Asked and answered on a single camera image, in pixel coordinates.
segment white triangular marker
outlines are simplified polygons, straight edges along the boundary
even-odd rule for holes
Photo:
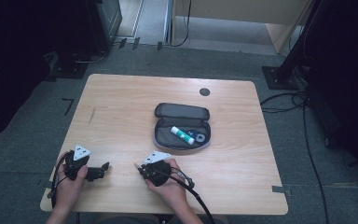
[[[153,153],[150,154],[150,156],[148,156],[146,159],[144,159],[144,163],[146,163],[146,164],[155,163],[157,161],[162,161],[162,160],[168,159],[170,156],[171,156],[170,153],[153,151]]]
[[[77,144],[75,147],[74,161],[81,160],[87,157],[89,154],[91,154],[91,152],[88,149]]]

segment person's right hand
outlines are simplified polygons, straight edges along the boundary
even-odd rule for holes
[[[185,182],[185,179],[179,176],[177,173],[180,168],[176,163],[175,159],[166,160],[171,167],[176,168],[172,169],[172,177],[179,179]],[[161,199],[172,209],[175,209],[175,206],[188,206],[187,198],[186,198],[186,190],[180,186],[176,181],[172,179],[168,179],[167,182],[159,187],[156,187],[150,180],[145,180],[147,187],[156,192]]]

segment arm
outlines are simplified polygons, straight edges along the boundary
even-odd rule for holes
[[[166,161],[171,167],[180,169],[175,160]],[[185,182],[185,180],[178,174],[172,174],[173,177]],[[196,215],[193,209],[187,202],[186,190],[172,179],[168,179],[167,183],[156,187],[152,182],[146,179],[148,188],[158,194],[162,201],[164,201],[176,214],[176,216],[184,224],[201,224],[200,218]]]
[[[59,180],[62,180],[62,182],[57,187],[56,204],[46,221],[47,224],[59,224],[66,222],[69,213],[80,196],[80,192],[83,187],[83,180],[88,171],[87,165],[82,166],[77,172],[76,180],[72,181],[71,179],[66,178],[63,173],[63,165],[61,165],[58,169]]]

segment black case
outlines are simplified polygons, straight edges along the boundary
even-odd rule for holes
[[[157,147],[176,150],[202,149],[210,145],[211,126],[208,123],[209,110],[193,105],[177,105],[161,103],[155,109],[155,116],[160,118],[155,127],[154,143]],[[171,128],[175,126],[189,134],[195,141],[192,145],[185,142],[175,134]],[[197,134],[203,134],[204,140],[197,138]]]

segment floor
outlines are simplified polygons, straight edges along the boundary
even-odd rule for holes
[[[167,0],[121,0],[123,22],[117,40],[127,38],[140,44],[157,45],[164,41]],[[175,44],[186,37],[187,18],[176,18]],[[300,27],[286,43],[281,55],[287,55],[298,39]],[[179,48],[211,49],[264,55],[276,55],[264,23],[190,18],[188,39]]]

